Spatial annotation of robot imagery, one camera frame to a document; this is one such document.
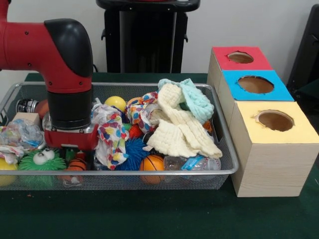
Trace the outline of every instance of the wooden box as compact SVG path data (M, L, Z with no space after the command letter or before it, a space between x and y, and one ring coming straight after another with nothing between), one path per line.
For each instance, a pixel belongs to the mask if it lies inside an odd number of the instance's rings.
M213 47L210 56L207 83L219 89L222 71L272 70L267 58L258 47Z
M229 126L237 101L294 101L275 71L222 71L218 97Z
M296 102L236 102L230 132L239 157L238 197L294 197L319 152L319 136Z
M15 117L13 118L12 121L17 120L17 119L24 119L24 120L29 120L35 125L40 127L40 117L38 113L22 113L18 112L16 113Z

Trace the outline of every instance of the green fuzzy toy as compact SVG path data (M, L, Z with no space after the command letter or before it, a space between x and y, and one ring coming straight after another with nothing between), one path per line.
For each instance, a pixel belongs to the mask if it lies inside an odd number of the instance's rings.
M55 171L66 169L65 161L57 151L45 149L30 152L22 158L18 170ZM56 176L21 175L20 179L31 189L48 189L54 186Z
M124 125L124 128L126 131L129 131L130 128L132 127L132 125L130 123L124 123L123 125Z

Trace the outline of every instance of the yellow ball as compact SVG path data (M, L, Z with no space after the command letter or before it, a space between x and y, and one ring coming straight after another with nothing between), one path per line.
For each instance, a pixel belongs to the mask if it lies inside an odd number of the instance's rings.
M116 108L118 108L122 112L125 111L125 107L126 107L125 100L123 100L123 98L121 98L119 96L111 96L111 97L107 98L106 101L104 102L104 104L108 105L108 106L115 106Z
M17 164L7 164L4 158L0 158L0 170L17 170ZM15 181L15 175L0 175L0 187L8 186Z

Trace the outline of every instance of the green tablecloth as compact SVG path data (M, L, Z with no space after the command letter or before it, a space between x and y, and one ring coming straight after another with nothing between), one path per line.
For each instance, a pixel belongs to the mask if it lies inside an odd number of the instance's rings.
M151 82L206 74L106 74L94 81ZM39 80L30 74L28 81ZM218 191L1 192L3 238L319 238L319 170L298 198L237 198Z

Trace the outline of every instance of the wire mesh tray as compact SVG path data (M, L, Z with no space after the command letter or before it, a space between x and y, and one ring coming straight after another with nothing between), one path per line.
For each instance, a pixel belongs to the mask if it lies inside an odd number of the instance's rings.
M157 84L148 83L93 83L93 97L102 102L110 96L126 101L156 91ZM228 175L238 169L237 154L222 113L215 90L206 84L196 86L215 106L213 137L223 152L218 171L0 171L0 190L139 190L139 189L219 189ZM2 125L15 116L15 105L20 99L46 99L43 82L23 82L13 85L0 103ZM65 188L61 176L81 178L82 185ZM160 177L159 184L147 184L141 177Z

